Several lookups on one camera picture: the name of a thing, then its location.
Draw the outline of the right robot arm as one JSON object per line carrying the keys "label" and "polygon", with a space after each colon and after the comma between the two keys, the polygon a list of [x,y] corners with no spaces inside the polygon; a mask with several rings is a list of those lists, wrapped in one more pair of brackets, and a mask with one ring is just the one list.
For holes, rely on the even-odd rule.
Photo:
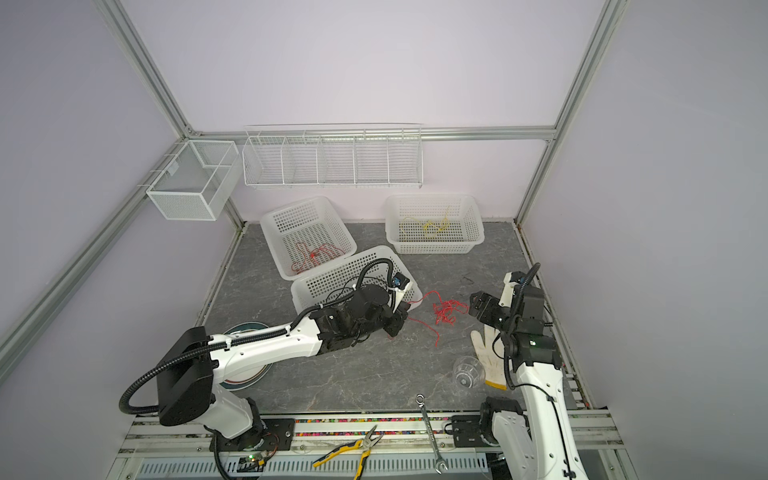
{"label": "right robot arm", "polygon": [[468,314],[484,324],[471,338],[479,360],[498,360],[506,388],[524,402],[489,397],[481,405],[484,441],[501,449],[513,479],[586,479],[565,397],[563,361],[545,333],[545,296],[532,284],[538,263],[509,272],[500,297],[478,291]]}

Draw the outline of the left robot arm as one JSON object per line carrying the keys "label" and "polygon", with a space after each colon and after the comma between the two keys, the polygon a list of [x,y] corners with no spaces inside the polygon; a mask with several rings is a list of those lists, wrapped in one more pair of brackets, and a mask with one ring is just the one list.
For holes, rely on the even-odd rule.
{"label": "left robot arm", "polygon": [[155,414],[164,426],[198,421],[225,439],[261,436],[265,427],[254,401],[224,383],[281,361],[352,348],[379,330],[397,336],[408,317],[405,296],[412,285],[392,260],[379,258],[340,297],[306,308],[290,323],[216,335],[193,327],[126,388],[118,408],[127,415]]}

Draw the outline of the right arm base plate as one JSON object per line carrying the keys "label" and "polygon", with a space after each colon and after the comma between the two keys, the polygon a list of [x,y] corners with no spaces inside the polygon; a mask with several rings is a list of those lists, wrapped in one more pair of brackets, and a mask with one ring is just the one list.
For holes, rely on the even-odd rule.
{"label": "right arm base plate", "polygon": [[457,447],[497,447],[488,415],[469,414],[451,417],[449,431]]}

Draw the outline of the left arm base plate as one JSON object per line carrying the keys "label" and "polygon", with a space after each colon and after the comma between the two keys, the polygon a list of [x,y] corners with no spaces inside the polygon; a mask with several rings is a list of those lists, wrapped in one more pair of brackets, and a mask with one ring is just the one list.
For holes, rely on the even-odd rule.
{"label": "left arm base plate", "polygon": [[296,419],[277,417],[261,419],[261,422],[245,433],[232,439],[216,434],[220,452],[252,452],[289,450],[294,437]]}

